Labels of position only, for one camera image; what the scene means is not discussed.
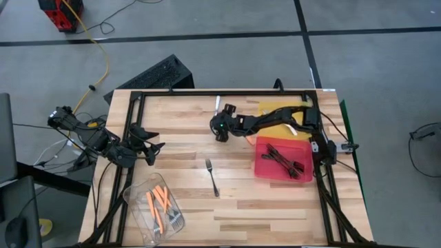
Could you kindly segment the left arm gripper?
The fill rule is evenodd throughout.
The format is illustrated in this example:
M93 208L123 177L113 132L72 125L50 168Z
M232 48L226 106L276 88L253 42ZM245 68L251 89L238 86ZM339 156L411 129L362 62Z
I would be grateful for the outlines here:
M158 132L148 132L136 123L132 123L128 130L128 138L116 144L115 164L117 166L134 166L138 154L144 153L144 160L149 166L155 162L155 154L161 152L165 143L153 144L148 147L148 139L159 135Z

